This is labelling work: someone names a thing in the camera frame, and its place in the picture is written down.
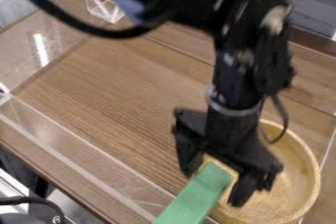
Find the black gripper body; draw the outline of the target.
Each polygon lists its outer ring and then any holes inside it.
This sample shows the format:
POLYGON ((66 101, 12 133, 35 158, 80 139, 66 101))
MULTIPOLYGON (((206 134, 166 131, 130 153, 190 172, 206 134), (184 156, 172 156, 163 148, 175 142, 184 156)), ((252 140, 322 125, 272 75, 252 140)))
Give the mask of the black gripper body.
POLYGON ((239 174, 264 173, 264 186, 272 186, 284 165, 259 137, 262 104, 246 109, 211 105, 207 111, 176 108, 172 134, 188 133, 203 140, 210 154, 239 174))

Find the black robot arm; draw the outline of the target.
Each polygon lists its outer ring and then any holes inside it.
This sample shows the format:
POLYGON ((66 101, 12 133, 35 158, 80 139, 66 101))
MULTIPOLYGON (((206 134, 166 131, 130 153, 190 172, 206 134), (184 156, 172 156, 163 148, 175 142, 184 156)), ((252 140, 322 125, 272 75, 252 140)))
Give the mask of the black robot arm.
POLYGON ((175 22, 204 31, 214 40, 215 65, 208 109, 175 111, 174 134, 180 169, 191 175, 206 155, 239 173, 228 202, 240 207, 270 190, 284 170, 259 138, 266 100, 292 84, 290 0, 116 0, 135 22, 124 37, 175 22))

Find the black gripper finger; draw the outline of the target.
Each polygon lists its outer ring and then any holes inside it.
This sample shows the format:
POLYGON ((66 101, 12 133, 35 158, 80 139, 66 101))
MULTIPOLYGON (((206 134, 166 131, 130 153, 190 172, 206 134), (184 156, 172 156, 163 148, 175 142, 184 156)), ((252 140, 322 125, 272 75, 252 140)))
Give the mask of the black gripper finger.
POLYGON ((242 207, 256 191, 264 189, 264 173, 248 170, 239 174, 234 184, 227 203, 234 207, 242 207))
POLYGON ((184 132, 178 132, 175 139, 180 170, 187 177, 191 177, 204 162, 203 140, 184 132))

